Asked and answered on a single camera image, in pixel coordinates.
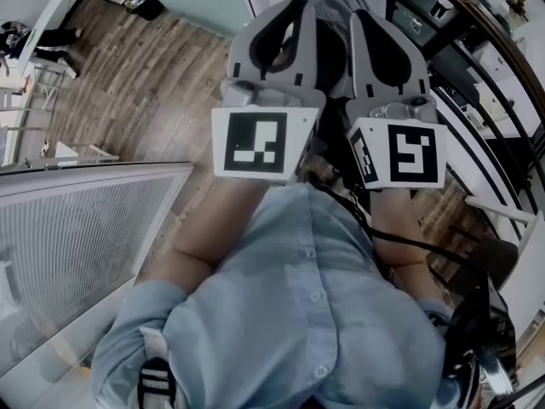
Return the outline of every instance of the metal railing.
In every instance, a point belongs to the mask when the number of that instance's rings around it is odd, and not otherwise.
[[[426,41],[418,40],[414,37],[411,37],[410,34],[407,36],[415,43],[415,45],[421,50],[424,54],[424,57],[429,62],[429,70],[432,76],[432,88],[434,94],[456,115],[456,117],[462,122],[467,131],[479,144],[482,151],[485,153],[487,158],[490,160],[491,164],[497,170],[497,174],[500,176],[503,181],[506,189],[508,190],[509,195],[513,199],[514,205],[521,209],[521,203],[519,201],[519,195],[517,194],[517,188],[524,190],[530,207],[537,213],[537,203],[536,199],[531,191],[531,185],[528,183],[528,168],[530,166],[535,166],[537,175],[545,190],[545,172],[539,162],[539,155],[536,152],[536,147],[532,142],[531,138],[533,135],[528,135],[525,127],[520,122],[519,117],[513,109],[513,105],[509,102],[508,98],[502,93],[500,88],[497,86],[496,82],[492,79],[491,75],[480,65],[480,63],[473,57],[470,51],[466,48],[463,41],[460,39],[465,34],[468,34],[470,30],[474,31],[475,29],[486,39],[488,39],[493,45],[500,56],[505,60],[513,71],[514,76],[519,80],[526,94],[531,100],[534,108],[536,109],[537,116],[540,118],[543,127],[545,128],[545,91],[536,74],[532,70],[529,62],[526,60],[522,52],[519,50],[517,45],[502,27],[502,25],[494,18],[494,16],[489,12],[479,0],[449,0],[454,4],[455,8],[458,11],[458,14],[454,16],[450,21],[448,21],[444,26],[440,26],[439,23],[433,18],[427,11],[421,9],[415,2],[411,0],[397,0],[398,10],[403,11],[402,7],[408,9],[412,14],[419,19],[421,23],[429,26],[434,35]],[[479,99],[476,99],[474,96],[470,95],[466,89],[462,86],[459,80],[450,77],[449,74],[445,74],[442,71],[441,66],[435,65],[434,58],[438,56],[443,50],[450,47],[453,49],[456,54],[462,58],[469,67],[477,73],[477,75],[483,80],[483,82],[488,86],[492,94],[497,98],[498,103],[503,107],[508,119],[513,123],[514,128],[517,130],[520,136],[521,143],[523,145],[530,163],[527,165],[520,165],[517,160],[519,157],[515,155],[511,144],[506,141],[505,136],[498,129],[496,122],[492,119],[490,114],[485,110],[485,108],[480,104]],[[449,89],[452,92],[456,92],[468,105],[473,107],[476,112],[482,117],[486,126],[490,129],[493,136],[497,140],[497,144],[504,151],[507,156],[504,159],[504,165],[502,165],[497,159],[496,155],[493,153],[489,144],[483,139],[479,131],[473,126],[469,118],[462,112],[462,110],[457,106],[453,99],[447,95],[444,89]],[[441,117],[439,114],[439,119],[443,120],[445,124],[449,125],[448,120],[444,117]],[[459,135],[459,133],[452,129],[450,125],[451,134],[458,140],[462,147],[468,152],[474,163],[479,167],[481,173],[485,179],[489,182],[490,187],[498,197],[498,200],[502,204],[506,204],[505,199],[502,196],[502,193],[497,189],[496,184],[490,177],[488,171],[483,166],[481,159],[478,159],[471,150],[471,147],[468,146],[467,142]],[[509,171],[512,172],[511,180],[506,174],[503,166],[508,166]],[[516,178],[516,185],[514,186],[512,180]],[[520,232],[515,223],[513,224],[513,229],[515,230],[517,236],[520,238]]]

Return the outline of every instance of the rolled-up sleeve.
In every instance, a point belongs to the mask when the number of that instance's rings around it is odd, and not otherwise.
[[[145,282],[130,291],[95,351],[91,388],[98,401],[112,408],[127,407],[146,361],[140,327],[162,330],[172,309],[186,298],[180,287],[167,281]]]

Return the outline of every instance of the vent grille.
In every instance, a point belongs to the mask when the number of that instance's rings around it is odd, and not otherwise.
[[[172,177],[0,207],[0,261],[17,313],[0,323],[0,375],[129,280]]]

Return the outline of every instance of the black and white marker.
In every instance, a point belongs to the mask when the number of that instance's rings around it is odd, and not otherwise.
[[[217,176],[288,181],[314,135],[312,107],[223,107],[212,110]]]
[[[348,140],[367,189],[441,188],[446,132],[417,119],[358,118]]]

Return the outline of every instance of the strap buckle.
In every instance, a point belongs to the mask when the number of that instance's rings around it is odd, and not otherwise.
[[[176,381],[170,370],[169,362],[161,358],[147,360],[140,370],[137,394],[140,409],[146,409],[144,405],[146,394],[169,397],[170,405],[174,407]]]

